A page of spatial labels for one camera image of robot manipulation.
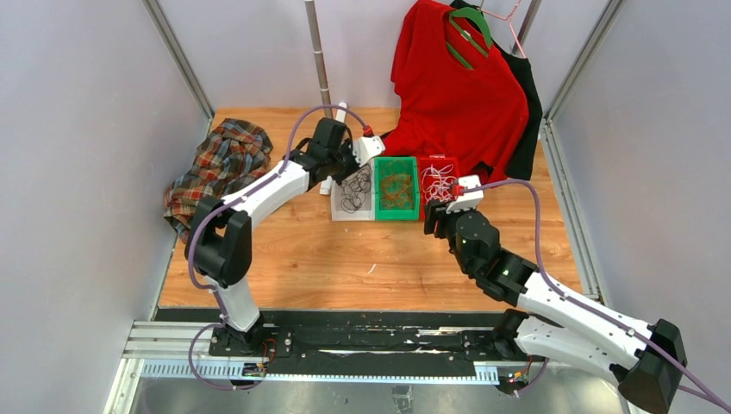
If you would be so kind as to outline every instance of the white wall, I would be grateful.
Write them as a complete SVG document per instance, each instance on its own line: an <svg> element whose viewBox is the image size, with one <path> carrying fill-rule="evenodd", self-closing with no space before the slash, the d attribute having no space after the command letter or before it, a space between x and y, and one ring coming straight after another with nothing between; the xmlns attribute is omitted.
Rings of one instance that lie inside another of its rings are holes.
<svg viewBox="0 0 731 414"><path fill-rule="evenodd" d="M0 403L98 413L205 121L142 2L3 2Z"/></svg>
<svg viewBox="0 0 731 414"><path fill-rule="evenodd" d="M390 67L414 0L316 0L333 102L398 106ZM515 13L519 30L530 0ZM528 35L536 82L550 103L606 0L543 0ZM216 107L320 103L303 0L161 0L209 100ZM505 15L513 0L486 0ZM512 46L508 24L488 17L493 37Z"/></svg>
<svg viewBox="0 0 731 414"><path fill-rule="evenodd" d="M553 103L606 4L607 0L543 0L540 4L525 50L544 111Z"/></svg>
<svg viewBox="0 0 731 414"><path fill-rule="evenodd" d="M729 14L626 1L554 123L605 295L679 326L689 368L727 402ZM679 393L672 412L721 410Z"/></svg>

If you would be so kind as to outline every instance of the red t-shirt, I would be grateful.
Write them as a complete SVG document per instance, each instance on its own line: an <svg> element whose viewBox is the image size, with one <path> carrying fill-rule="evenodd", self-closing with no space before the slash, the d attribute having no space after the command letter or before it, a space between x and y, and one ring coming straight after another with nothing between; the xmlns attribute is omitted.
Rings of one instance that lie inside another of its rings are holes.
<svg viewBox="0 0 731 414"><path fill-rule="evenodd" d="M403 20L391 69L401 97L398 126L385 141L384 155L444 154L462 171L479 173L480 161L494 168L490 182L506 179L505 167L528 121L528 104L510 68L495 47L464 19L454 20L488 56L484 57L448 21L453 11L433 0L418 0ZM454 47L472 69L447 49Z"/></svg>

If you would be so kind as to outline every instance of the red box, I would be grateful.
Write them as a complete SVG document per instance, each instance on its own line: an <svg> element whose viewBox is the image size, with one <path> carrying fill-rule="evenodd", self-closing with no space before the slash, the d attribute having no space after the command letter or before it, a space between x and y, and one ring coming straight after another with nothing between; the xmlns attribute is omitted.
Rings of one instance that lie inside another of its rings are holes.
<svg viewBox="0 0 731 414"><path fill-rule="evenodd" d="M439 179L439 176L435 174L425 174L424 170L427 170L433 166L438 171L444 171L443 176L445 178L453 177L454 182L459 178L459 163L454 157L445 157L444 155L430 155L428 157L419 157L416 159L416 167L419 169L419 194L421 195L422 202L419 211L419 220L424 220L424 206L427 205L427 194L425 191L429 190L429 187Z"/></svg>

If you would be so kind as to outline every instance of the clothes hanger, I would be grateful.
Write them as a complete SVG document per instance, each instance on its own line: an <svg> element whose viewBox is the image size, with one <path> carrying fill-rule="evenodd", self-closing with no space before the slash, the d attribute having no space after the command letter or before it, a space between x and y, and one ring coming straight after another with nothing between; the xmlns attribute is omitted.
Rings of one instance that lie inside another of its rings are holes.
<svg viewBox="0 0 731 414"><path fill-rule="evenodd" d="M471 45L473 45L484 57L487 57L487 51L485 51L473 38L470 36L469 33L467 33L464 29L462 29L457 22L454 21L454 17L463 17L471 22L474 22L475 25L479 28L480 32L482 32L483 38L484 38L484 44L490 48L492 47L492 36L490 35L490 27L487 25L487 22L485 21L482 13L475 9L470 8L463 8L463 9L457 9L454 11L449 12L449 22L456 28L459 33L464 37L467 41L470 42ZM472 65L470 65L465 58L462 57L457 50L447 43L447 49L449 50L449 53L465 68L472 69Z"/></svg>
<svg viewBox="0 0 731 414"><path fill-rule="evenodd" d="M504 21L508 22L508 26L510 26L510 33L513 34L513 39L515 39L515 46L513 48L513 53L515 53L515 50L516 49L517 50L520 50L522 57L524 59L527 59L527 57L525 55L525 51L523 50L523 46L521 45L521 41L518 40L518 35L515 34L515 29L513 28L513 15L515 14L515 11L518 9L518 6L521 5L521 2L522 2L522 0L517 0L517 2L515 2L515 6L513 6L513 9L510 11L510 13L508 13L507 16L496 15L495 13L491 13L488 10L483 9L482 6L483 6L484 1L482 3L480 3L480 6L479 6L478 9L481 12L483 12L483 13L486 13L486 14L488 14L490 16L493 16L493 17L495 17L497 19L504 20Z"/></svg>

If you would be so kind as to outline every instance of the pink hanger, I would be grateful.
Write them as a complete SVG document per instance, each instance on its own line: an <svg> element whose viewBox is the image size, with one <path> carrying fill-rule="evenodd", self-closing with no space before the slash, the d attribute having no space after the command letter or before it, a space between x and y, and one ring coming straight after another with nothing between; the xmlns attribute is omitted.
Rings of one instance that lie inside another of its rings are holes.
<svg viewBox="0 0 731 414"><path fill-rule="evenodd" d="M517 3L515 3L515 6L513 6L513 9L510 11L510 13L508 13L507 16L499 16L499 15L496 15L495 13L490 13L489 11L483 9L482 5L484 3L484 0L482 1L482 3L480 3L479 10L485 14L495 17L496 19L500 19L500 20L504 20L504 21L508 22L508 26L510 26L510 32L513 34L513 39L515 39L515 44L518 46L518 50L521 51L521 55L523 56L523 58L526 59L525 52L523 51L523 46L521 46L521 43L518 40L518 35L515 34L515 29L513 28L513 15L515 14L515 11L518 9L518 6L521 5L521 2L522 2L522 0L518 0Z"/></svg>

